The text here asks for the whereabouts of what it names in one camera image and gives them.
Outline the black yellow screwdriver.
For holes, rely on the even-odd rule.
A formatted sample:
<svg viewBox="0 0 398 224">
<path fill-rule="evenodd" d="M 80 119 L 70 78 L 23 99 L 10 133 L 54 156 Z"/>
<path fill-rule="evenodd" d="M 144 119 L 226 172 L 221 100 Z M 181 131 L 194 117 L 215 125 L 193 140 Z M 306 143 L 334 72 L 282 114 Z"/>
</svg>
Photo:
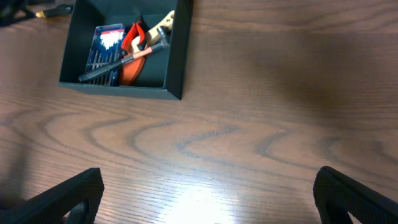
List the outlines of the black yellow screwdriver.
<svg viewBox="0 0 398 224">
<path fill-rule="evenodd" d="M 73 8 L 74 8 L 73 4 L 60 4 L 54 8 L 36 12 L 35 16 L 38 18 L 66 16 L 73 12 Z"/>
</svg>

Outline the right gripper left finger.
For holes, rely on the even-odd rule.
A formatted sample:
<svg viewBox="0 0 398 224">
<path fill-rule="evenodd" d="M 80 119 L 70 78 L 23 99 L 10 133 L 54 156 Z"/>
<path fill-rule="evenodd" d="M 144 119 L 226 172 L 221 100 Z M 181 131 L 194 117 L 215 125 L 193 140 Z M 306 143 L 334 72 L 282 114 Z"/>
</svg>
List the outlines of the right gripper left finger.
<svg viewBox="0 0 398 224">
<path fill-rule="evenodd" d="M 94 223 L 103 192 L 95 167 L 30 199 L 1 184 L 1 223 Z"/>
</svg>

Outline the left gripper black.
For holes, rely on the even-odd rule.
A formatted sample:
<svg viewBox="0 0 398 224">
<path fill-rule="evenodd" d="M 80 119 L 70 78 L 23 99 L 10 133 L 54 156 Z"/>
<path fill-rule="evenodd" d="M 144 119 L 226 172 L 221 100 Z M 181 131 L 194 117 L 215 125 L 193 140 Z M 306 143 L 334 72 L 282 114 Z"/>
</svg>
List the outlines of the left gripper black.
<svg viewBox="0 0 398 224">
<path fill-rule="evenodd" d="M 1 0 L 1 27 L 36 18 L 27 8 L 27 0 Z"/>
</svg>

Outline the small claw hammer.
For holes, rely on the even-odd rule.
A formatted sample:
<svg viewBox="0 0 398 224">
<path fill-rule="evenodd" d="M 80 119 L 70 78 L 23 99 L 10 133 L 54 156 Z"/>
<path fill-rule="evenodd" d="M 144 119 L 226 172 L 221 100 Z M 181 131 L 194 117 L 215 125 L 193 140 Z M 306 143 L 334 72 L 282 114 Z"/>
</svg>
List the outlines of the small claw hammer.
<svg viewBox="0 0 398 224">
<path fill-rule="evenodd" d="M 151 47 L 148 47 L 148 48 L 146 48 L 143 51 L 131 54 L 130 56 L 127 56 L 127 57 L 124 57 L 124 58 L 122 58 L 120 60 L 117 60 L 115 62 L 109 63 L 109 64 L 104 65 L 104 66 L 102 66 L 100 68 L 97 68 L 95 70 L 91 70 L 89 72 L 86 72 L 86 73 L 80 75 L 78 77 L 78 80 L 80 82 L 87 82 L 87 81 L 93 80 L 95 78 L 102 77 L 103 75 L 106 75 L 107 73 L 110 73 L 111 71 L 119 68 L 121 65 L 130 63 L 130 62 L 132 62 L 135 59 L 142 58 L 142 57 L 144 57 L 146 55 L 149 55 L 149 54 L 151 54 L 153 52 L 156 52 L 158 50 L 162 50 L 162 49 L 168 48 L 169 47 L 169 43 L 166 40 L 167 28 L 165 26 L 160 26 L 160 27 L 156 28 L 156 31 L 161 36 L 161 39 L 160 39 L 159 43 L 157 43 L 157 44 L 155 44 L 155 45 L 153 45 Z"/>
</svg>

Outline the blue precision screwdriver set case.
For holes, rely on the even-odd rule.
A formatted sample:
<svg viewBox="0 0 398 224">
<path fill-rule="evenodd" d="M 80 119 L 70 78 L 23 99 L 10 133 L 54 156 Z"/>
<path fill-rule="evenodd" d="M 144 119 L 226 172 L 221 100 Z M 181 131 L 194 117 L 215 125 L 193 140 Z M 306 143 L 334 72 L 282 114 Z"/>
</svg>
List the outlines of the blue precision screwdriver set case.
<svg viewBox="0 0 398 224">
<path fill-rule="evenodd" d="M 121 44 L 125 36 L 123 24 L 98 26 L 95 29 L 85 72 L 99 69 L 120 58 Z M 104 75 L 90 78 L 93 85 L 118 86 L 119 69 L 115 68 Z"/>
</svg>

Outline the orange scraper wooden handle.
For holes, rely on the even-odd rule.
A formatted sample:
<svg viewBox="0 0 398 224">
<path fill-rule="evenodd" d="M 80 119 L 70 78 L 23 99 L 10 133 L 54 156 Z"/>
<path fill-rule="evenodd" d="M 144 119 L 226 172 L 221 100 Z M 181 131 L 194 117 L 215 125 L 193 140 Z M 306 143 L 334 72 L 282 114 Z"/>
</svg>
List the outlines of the orange scraper wooden handle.
<svg viewBox="0 0 398 224">
<path fill-rule="evenodd" d="M 167 28 L 167 32 L 172 30 L 172 26 L 174 23 L 174 14 L 175 14 L 175 11 L 170 11 L 153 28 L 150 28 L 148 31 L 144 30 L 144 32 L 146 33 L 146 40 L 147 40 L 147 46 L 145 47 L 145 49 L 160 42 L 161 36 L 156 31 L 156 28 L 158 28 L 160 26 L 165 26 Z M 144 23 L 143 23 L 142 18 L 140 17 L 137 21 L 142 21 L 142 28 L 143 28 Z M 143 69 L 145 62 L 146 62 L 146 56 L 144 56 L 142 58 L 135 59 L 130 63 L 122 65 L 122 67 L 120 69 L 121 74 L 119 75 L 119 84 L 120 85 L 132 85 L 134 80 L 139 76 L 141 70 Z"/>
</svg>

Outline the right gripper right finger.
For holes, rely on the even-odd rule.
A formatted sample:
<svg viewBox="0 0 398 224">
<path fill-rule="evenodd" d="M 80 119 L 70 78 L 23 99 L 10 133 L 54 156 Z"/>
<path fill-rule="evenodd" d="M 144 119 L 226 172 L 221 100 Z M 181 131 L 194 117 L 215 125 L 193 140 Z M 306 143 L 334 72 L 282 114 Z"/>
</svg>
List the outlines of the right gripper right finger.
<svg viewBox="0 0 398 224">
<path fill-rule="evenodd" d="M 397 202 L 332 167 L 323 166 L 313 185 L 322 223 L 397 223 Z"/>
</svg>

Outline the orange handled pliers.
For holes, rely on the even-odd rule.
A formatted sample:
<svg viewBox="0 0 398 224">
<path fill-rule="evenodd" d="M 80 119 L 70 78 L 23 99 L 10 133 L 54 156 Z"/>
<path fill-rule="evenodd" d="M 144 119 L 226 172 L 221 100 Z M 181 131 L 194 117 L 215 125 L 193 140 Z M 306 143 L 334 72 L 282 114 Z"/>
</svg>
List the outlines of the orange handled pliers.
<svg viewBox="0 0 398 224">
<path fill-rule="evenodd" d="M 142 21 L 132 24 L 121 44 L 121 55 L 127 56 L 138 51 L 143 51 L 147 46 L 146 33 L 142 28 Z"/>
</svg>

